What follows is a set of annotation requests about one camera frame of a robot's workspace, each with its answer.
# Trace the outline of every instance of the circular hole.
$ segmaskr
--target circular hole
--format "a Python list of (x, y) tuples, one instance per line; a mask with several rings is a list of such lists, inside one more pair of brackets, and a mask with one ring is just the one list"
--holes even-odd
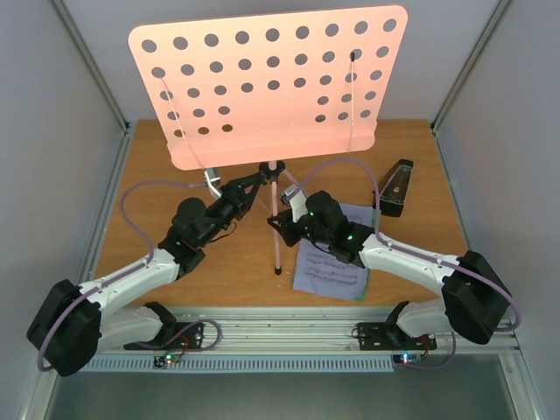
[(307, 62), (307, 56), (305, 54), (298, 54), (294, 61), (296, 61), (298, 66), (301, 66)]
[(162, 90), (159, 94), (159, 97), (164, 101), (170, 101), (171, 99), (173, 99), (173, 94), (167, 90)]
[(309, 28), (307, 26), (300, 26), (296, 29), (296, 36), (299, 39), (306, 39), (309, 36)]
[(184, 64), (181, 66), (181, 73), (185, 76), (191, 76), (194, 73), (194, 67), (190, 64)]
[(208, 35), (206, 35), (206, 36), (204, 37), (204, 43), (205, 43), (207, 46), (217, 46), (217, 45), (218, 45), (218, 42), (220, 42), (220, 41), (218, 40), (218, 37), (217, 37), (216, 35), (214, 35), (213, 33), (209, 33)]
[(352, 52), (350, 52), (350, 59), (352, 59), (352, 54), (353, 54), (353, 59), (357, 60), (359, 57), (361, 57), (361, 49), (360, 48), (353, 49)]
[(339, 33), (339, 26), (337, 24), (329, 24), (326, 28), (325, 28), (325, 35), (327, 37), (333, 37), (334, 35), (336, 35), (337, 33)]
[(219, 61), (210, 63), (210, 70), (214, 73), (219, 73), (224, 69), (224, 66)]
[(228, 89), (223, 85), (218, 85), (213, 89), (213, 91), (217, 95), (225, 95)]
[(269, 89), (270, 90), (277, 90), (278, 88), (280, 88), (280, 82), (278, 80), (269, 81)]
[(345, 80), (347, 83), (350, 83), (350, 81), (351, 81), (350, 78), (351, 78), (351, 77), (352, 77), (352, 80), (353, 80), (353, 81), (356, 81), (356, 79), (358, 79), (358, 74), (356, 74), (356, 73), (350, 74), (350, 73), (349, 73), (349, 74), (346, 75), (346, 77), (344, 78), (344, 80)]
[(235, 34), (235, 40), (238, 44), (247, 44), (249, 42), (249, 34), (245, 31), (239, 31)]
[(183, 37), (176, 37), (173, 40), (173, 46), (178, 50), (185, 50), (189, 46), (189, 43)]
[(328, 74), (324, 75), (323, 77), (321, 77), (318, 82), (321, 85), (328, 85), (331, 81), (333, 80), (333, 78), (331, 76), (329, 76)]
[(253, 85), (250, 84), (250, 83), (243, 83), (243, 84), (241, 85), (241, 90), (242, 90), (243, 92), (245, 92), (246, 94), (248, 94), (250, 91), (253, 90)]
[(280, 59), (273, 55), (266, 60), (266, 64), (268, 67), (277, 67), (280, 64)]
[(330, 63), (331, 61), (334, 60), (334, 52), (332, 51), (327, 51), (323, 54), (323, 61), (325, 63)]
[(189, 95), (190, 98), (198, 98), (200, 96), (200, 91), (196, 87), (191, 87), (186, 91), (186, 94)]
[(162, 79), (163, 77), (165, 77), (165, 70), (161, 67), (154, 67), (151, 69), (151, 75)]
[(296, 88), (302, 88), (303, 86), (305, 86), (305, 79), (303, 77), (298, 77), (294, 80), (294, 86)]
[(387, 54), (389, 54), (389, 47), (388, 46), (382, 46), (380, 47), (377, 52), (375, 53), (375, 55), (377, 57), (379, 57), (380, 59), (385, 57)]
[(396, 28), (396, 20), (389, 19), (387, 22), (383, 24), (383, 30), (385, 32), (391, 32)]
[(142, 49), (147, 53), (154, 53), (158, 49), (158, 46), (151, 39), (145, 39), (142, 41)]
[(368, 22), (365, 22), (363, 20), (361, 22), (358, 22), (356, 26), (353, 28), (353, 31), (356, 32), (358, 35), (361, 35), (367, 30), (368, 30)]
[(278, 38), (280, 38), (280, 32), (278, 31), (278, 29), (268, 29), (266, 31), (266, 39), (270, 42), (274, 42), (276, 41)]
[(377, 79), (382, 77), (382, 71), (381, 70), (374, 70), (370, 75), (369, 78), (372, 81), (376, 81)]
[(251, 68), (251, 60), (250, 59), (240, 59), (238, 66), (241, 70), (249, 70)]

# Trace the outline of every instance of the gray wall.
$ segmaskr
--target gray wall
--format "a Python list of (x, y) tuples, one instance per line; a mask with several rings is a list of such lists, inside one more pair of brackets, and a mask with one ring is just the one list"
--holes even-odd
[(521, 304), (521, 349), (560, 412), (560, 2), (516, 1), (439, 133), (472, 248)]
[(156, 118), (127, 39), (138, 26), (282, 11), (402, 4), (409, 25), (382, 118), (432, 120), (495, 0), (66, 0), (95, 62), (129, 121)]
[(25, 333), (51, 286), (75, 279), (118, 128), (46, 0), (0, 6), (0, 415), (35, 368)]

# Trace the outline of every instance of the paper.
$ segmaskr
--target paper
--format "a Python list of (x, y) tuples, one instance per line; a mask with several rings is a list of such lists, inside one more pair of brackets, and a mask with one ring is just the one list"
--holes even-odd
[[(371, 206), (340, 203), (340, 208), (349, 221), (372, 226), (374, 209)], [(328, 248), (322, 244), (317, 246), (324, 250)], [(313, 247), (309, 241), (302, 240), (293, 289), (329, 298), (361, 300), (368, 284), (368, 274), (368, 269), (339, 262), (334, 256)]]

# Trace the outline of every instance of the purple cable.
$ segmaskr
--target purple cable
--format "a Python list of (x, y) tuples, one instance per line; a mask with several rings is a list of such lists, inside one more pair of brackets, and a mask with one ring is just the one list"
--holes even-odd
[[(124, 219), (124, 221), (132, 228), (132, 230), (134, 230), (137, 234), (139, 234), (140, 237), (146, 242), (146, 244), (148, 245), (148, 249), (150, 251), (148, 253), (148, 257), (146, 258), (145, 262), (140, 262), (139, 264), (135, 265), (134, 267), (131, 267), (130, 269), (127, 269), (126, 271), (124, 271), (124, 272), (122, 272), (122, 273), (120, 273), (120, 274), (118, 274), (114, 277), (111, 277), (108, 280), (105, 280), (103, 283), (101, 283), (101, 288), (110, 286), (114, 282), (118, 282), (119, 280), (121, 280), (123, 277), (126, 277), (126, 276), (140, 270), (142, 267), (145, 267), (146, 265), (148, 265), (154, 257), (154, 247), (151, 244), (150, 238), (142, 230), (140, 230), (138, 228), (138, 226), (135, 225), (134, 222), (129, 218), (129, 216), (127, 216), (126, 213), (124, 212), (124, 202), (125, 202), (126, 198), (130, 195), (130, 193), (132, 193), (137, 188), (140, 188), (141, 186), (149, 186), (149, 185), (164, 185), (164, 186), (178, 186), (178, 187), (181, 187), (181, 188), (196, 188), (196, 187), (199, 187), (199, 186), (205, 186), (206, 184), (204, 184), (204, 183), (184, 184), (184, 183), (181, 183), (181, 182), (168, 181), (168, 180), (165, 180), (165, 179), (148, 179), (148, 180), (145, 180), (145, 181), (142, 181), (142, 182), (138, 182), (137, 184), (134, 184), (132, 187), (127, 189), (122, 194), (121, 200), (119, 202), (119, 211), (120, 211), (121, 216)], [(51, 329), (46, 334), (45, 339), (43, 340), (43, 344), (41, 344), (41, 348), (38, 351), (38, 355), (37, 355), (37, 368), (38, 368), (38, 370), (40, 370), (41, 372), (49, 372), (49, 371), (53, 370), (52, 366), (45, 366), (43, 364), (43, 359), (45, 358), (46, 349), (49, 347), (49, 344), (51, 344), (51, 340), (53, 339), (54, 334), (57, 332), (60, 325), (64, 322), (64, 320), (66, 319), (68, 314), (70, 314), (70, 312), (72, 312), (72, 310), (76, 306), (78, 306), (81, 302), (83, 302), (84, 300), (86, 300), (87, 298), (89, 298), (90, 296), (92, 296), (94, 293), (96, 293), (99, 290), (100, 289), (98, 287), (94, 287), (92, 290), (89, 290), (86, 293), (84, 293), (83, 295), (81, 295), (80, 297), (78, 297), (59, 315), (59, 317), (56, 319), (56, 321), (54, 321)]]
[(441, 365), (422, 366), (422, 365), (413, 365), (413, 364), (410, 364), (410, 363), (393, 363), (393, 364), (395, 366), (402, 366), (404, 368), (411, 368), (411, 369), (417, 369), (417, 370), (437, 370), (437, 369), (445, 368), (447, 365), (449, 365), (453, 361), (453, 359), (455, 359), (455, 354), (457, 353), (457, 338), (455, 337), (455, 332), (451, 333), (451, 339), (453, 340), (453, 348), (451, 350), (451, 354), (449, 355), (449, 357), (447, 359), (445, 359), (445, 361)]
[(220, 342), (221, 338), (223, 337), (223, 332), (221, 330), (220, 324), (218, 324), (216, 321), (214, 321), (213, 319), (196, 319), (194, 320), (191, 324), (183, 327), (179, 332), (177, 332), (173, 337), (171, 337), (170, 339), (167, 340), (167, 342), (165, 344), (163, 344), (162, 346), (154, 346), (153, 344), (147, 344), (147, 343), (143, 343), (141, 341), (138, 341), (137, 345), (144, 347), (144, 348), (149, 348), (151, 350), (165, 350), (164, 347), (169, 346), (173, 341), (175, 341), (179, 335), (181, 335), (182, 333), (184, 333), (186, 330), (188, 330), (189, 328), (196, 326), (197, 324), (201, 324), (203, 322), (207, 322), (208, 324), (212, 325), (215, 329), (216, 332), (218, 333), (218, 336), (216, 337), (216, 339), (214, 340), (214, 342), (206, 347), (202, 347), (202, 348), (187, 348), (185, 350), (185, 352), (191, 352), (191, 353), (200, 353), (200, 352), (205, 352), (207, 350), (212, 350), (214, 347), (218, 346), (218, 343)]
[(423, 259), (423, 260), (425, 260), (429, 263), (436, 263), (438, 265), (442, 265), (442, 266), (447, 267), (449, 269), (460, 271), (461, 273), (477, 279), (478, 281), (482, 282), (486, 286), (488, 286), (488, 287), (494, 289), (495, 291), (497, 291), (498, 293), (500, 293), (500, 295), (502, 295), (507, 300), (507, 302), (511, 305), (511, 308), (514, 310), (515, 322), (510, 326), (498, 327), (498, 328), (496, 328), (496, 331), (500, 331), (500, 332), (513, 331), (515, 328), (517, 328), (521, 324), (522, 315), (521, 315), (521, 311), (519, 309), (519, 306), (513, 300), (513, 298), (511, 296), (509, 296), (509, 294), (505, 290), (503, 290), (500, 286), (498, 286), (497, 284), (492, 283), (490, 280), (481, 276), (478, 273), (475, 273), (474, 271), (470, 271), (469, 269), (464, 269), (463, 267), (459, 266), (458, 264), (453, 264), (453, 263), (447, 262), (447, 261), (439, 261), (437, 258), (435, 258), (433, 256), (422, 254), (422, 253), (417, 252), (413, 249), (404, 248), (404, 247), (401, 247), (399, 245), (395, 245), (395, 244), (390, 244), (389, 245), (389, 242), (385, 241), (385, 239), (382, 237), (381, 232), (379, 230), (379, 221), (380, 221), (382, 215), (381, 215), (381, 202), (380, 202), (380, 198), (379, 198), (379, 186), (377, 184), (377, 179), (375, 179), (375, 175), (371, 171), (371, 169), (369, 169), (369, 167), (366, 164), (364, 164), (363, 162), (361, 162), (360, 160), (354, 159), (352, 157), (339, 157), (339, 158), (324, 162), (323, 164), (321, 164), (317, 168), (315, 168), (313, 171), (311, 171), (309, 175), (307, 175), (307, 177), (304, 179), (304, 181), (299, 185), (298, 189), (303, 188), (305, 186), (305, 184), (307, 184), (309, 182), (309, 180), (317, 172), (326, 168), (328, 165), (337, 164), (337, 163), (341, 163), (341, 162), (350, 162), (350, 163), (353, 163), (353, 164), (357, 164), (358, 166), (360, 166), (361, 168), (363, 168), (367, 172), (367, 174), (369, 175), (371, 180), (374, 182), (374, 188), (375, 188), (374, 232), (375, 232), (375, 237), (377, 238), (377, 240), (380, 243), (382, 243), (383, 245), (385, 245), (387, 247), (390, 247), (391, 249), (396, 249), (397, 251), (401, 251), (404, 254), (408, 254), (410, 256), (414, 256), (414, 257), (417, 257), (417, 258), (421, 258), (421, 259)]

